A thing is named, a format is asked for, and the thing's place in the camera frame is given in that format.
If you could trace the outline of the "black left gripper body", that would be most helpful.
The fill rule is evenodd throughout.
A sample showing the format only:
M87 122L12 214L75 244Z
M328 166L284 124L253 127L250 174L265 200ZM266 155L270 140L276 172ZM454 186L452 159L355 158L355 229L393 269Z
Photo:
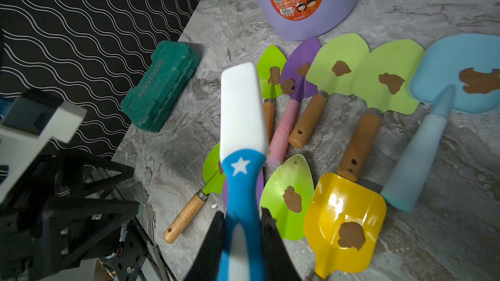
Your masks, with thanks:
M1 200L1 278L41 279L83 260L121 257L139 203L110 195L133 175L90 154L37 157Z

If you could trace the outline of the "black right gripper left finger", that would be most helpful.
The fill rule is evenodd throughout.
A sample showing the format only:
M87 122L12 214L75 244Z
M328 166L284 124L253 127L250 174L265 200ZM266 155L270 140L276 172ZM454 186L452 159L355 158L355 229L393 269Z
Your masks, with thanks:
M195 261L184 280L217 280L224 245L225 214L216 212Z

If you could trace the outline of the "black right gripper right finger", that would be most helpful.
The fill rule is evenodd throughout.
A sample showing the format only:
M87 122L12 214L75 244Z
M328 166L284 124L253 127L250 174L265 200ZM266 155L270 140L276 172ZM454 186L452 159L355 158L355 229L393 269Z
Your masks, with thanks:
M301 280L277 229L277 221L261 208L262 251L266 280Z

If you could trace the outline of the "lime front trowel wooden handle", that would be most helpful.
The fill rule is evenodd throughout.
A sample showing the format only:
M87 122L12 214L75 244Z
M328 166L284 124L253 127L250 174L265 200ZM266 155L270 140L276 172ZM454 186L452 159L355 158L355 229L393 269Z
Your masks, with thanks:
M163 238L167 243L172 244L177 240L207 201L209 195L222 193L225 173L220 161L220 143L217 143L207 155L202 167L202 177L205 186L192 196L175 220L165 230Z

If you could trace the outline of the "white blue brush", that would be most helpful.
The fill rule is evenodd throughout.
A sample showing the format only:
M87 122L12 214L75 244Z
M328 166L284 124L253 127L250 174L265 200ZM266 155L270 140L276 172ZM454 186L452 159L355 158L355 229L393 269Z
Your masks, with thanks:
M221 74L220 161L229 186L218 280L265 280L257 180L269 151L256 66Z

